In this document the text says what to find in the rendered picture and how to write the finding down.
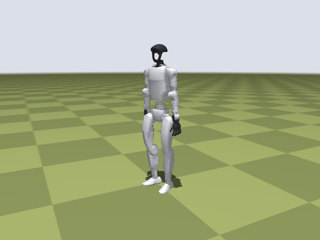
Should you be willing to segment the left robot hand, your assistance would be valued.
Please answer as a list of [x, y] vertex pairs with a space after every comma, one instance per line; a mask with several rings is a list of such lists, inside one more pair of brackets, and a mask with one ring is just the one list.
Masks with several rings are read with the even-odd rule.
[[178, 120], [175, 120], [175, 116], [172, 115], [172, 121], [173, 121], [173, 124], [172, 124], [172, 127], [171, 127], [171, 129], [170, 129], [170, 132], [171, 132], [172, 129], [173, 129], [173, 134], [172, 134], [172, 136], [173, 136], [173, 135], [176, 136], [176, 135], [178, 135], [178, 134], [181, 133], [181, 125], [180, 125], [180, 123], [179, 123], [180, 118], [179, 118]]

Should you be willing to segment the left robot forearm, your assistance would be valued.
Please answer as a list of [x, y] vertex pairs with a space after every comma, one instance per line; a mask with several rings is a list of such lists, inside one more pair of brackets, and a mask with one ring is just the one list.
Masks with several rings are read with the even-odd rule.
[[174, 120], [178, 120], [179, 116], [179, 96], [177, 92], [173, 93], [174, 100], [171, 100], [171, 113], [174, 115]]

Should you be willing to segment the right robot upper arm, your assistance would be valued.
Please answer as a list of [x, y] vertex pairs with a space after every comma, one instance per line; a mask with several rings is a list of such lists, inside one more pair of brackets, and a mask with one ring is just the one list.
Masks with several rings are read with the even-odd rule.
[[144, 88], [143, 90], [142, 90], [142, 94], [143, 95], [145, 95], [145, 96], [149, 96], [150, 95], [150, 89], [149, 89], [149, 79], [148, 79], [148, 70], [149, 70], [149, 68], [146, 68], [145, 70], [144, 70], [144, 83], [145, 83], [145, 86], [146, 86], [146, 88]]

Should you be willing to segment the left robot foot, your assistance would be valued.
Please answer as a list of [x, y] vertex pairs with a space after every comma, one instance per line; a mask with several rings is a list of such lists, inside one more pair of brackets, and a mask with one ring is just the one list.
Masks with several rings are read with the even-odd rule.
[[167, 193], [172, 187], [174, 186], [173, 182], [168, 185], [168, 182], [165, 183], [162, 188], [158, 191], [159, 194], [165, 194]]

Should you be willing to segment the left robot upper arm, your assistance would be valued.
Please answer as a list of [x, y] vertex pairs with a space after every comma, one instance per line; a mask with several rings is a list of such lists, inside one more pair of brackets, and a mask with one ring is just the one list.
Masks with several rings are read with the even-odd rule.
[[169, 79], [169, 86], [171, 91], [168, 93], [168, 98], [174, 100], [174, 92], [178, 93], [178, 83], [177, 83], [177, 76], [178, 72], [174, 68], [166, 68], [165, 69], [166, 76]]

